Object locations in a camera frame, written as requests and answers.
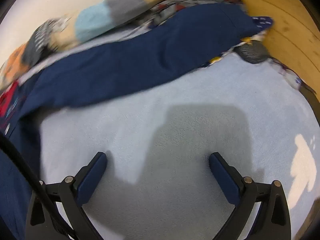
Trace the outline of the patchwork rolled quilt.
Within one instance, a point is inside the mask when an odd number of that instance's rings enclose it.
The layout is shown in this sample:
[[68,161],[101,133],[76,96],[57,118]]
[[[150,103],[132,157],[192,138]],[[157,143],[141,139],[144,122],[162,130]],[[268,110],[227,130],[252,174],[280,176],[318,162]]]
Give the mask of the patchwork rolled quilt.
[[16,48],[1,66],[1,91],[57,51],[70,50],[127,23],[163,0],[104,0],[83,10],[50,18]]

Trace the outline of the dark grey mesh object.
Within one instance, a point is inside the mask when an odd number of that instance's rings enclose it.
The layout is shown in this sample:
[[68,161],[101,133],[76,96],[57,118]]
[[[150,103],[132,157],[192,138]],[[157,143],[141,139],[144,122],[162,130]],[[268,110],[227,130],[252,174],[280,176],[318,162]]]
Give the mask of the dark grey mesh object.
[[251,64],[259,64],[270,58],[267,48],[260,41],[251,41],[250,44],[235,47],[234,52]]

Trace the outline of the wooden headboard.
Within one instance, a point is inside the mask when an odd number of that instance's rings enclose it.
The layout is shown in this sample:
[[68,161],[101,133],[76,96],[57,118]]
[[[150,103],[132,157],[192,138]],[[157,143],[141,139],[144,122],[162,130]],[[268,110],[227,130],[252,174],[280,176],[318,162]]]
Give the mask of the wooden headboard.
[[319,30],[300,0],[243,0],[252,16],[270,16],[264,40],[271,55],[319,91]]

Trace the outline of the navy blue work jacket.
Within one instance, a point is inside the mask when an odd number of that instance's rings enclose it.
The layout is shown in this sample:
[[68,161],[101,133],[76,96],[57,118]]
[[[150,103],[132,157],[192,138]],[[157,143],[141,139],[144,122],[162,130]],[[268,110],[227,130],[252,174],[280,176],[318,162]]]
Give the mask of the navy blue work jacket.
[[238,5],[203,4],[129,40],[65,57],[15,90],[7,138],[39,179],[41,112],[88,107],[165,85],[209,67],[210,58],[257,32]]

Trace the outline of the light blue cloud bedsheet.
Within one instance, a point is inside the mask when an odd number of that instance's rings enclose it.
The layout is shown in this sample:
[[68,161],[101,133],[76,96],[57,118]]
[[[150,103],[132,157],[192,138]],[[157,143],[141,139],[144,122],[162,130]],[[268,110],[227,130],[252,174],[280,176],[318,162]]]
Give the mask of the light blue cloud bedsheet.
[[57,183],[103,151],[88,217],[104,239],[212,239],[233,207],[208,157],[279,180],[296,235],[319,197],[319,124],[294,74],[236,53],[144,92],[38,116],[41,178]]

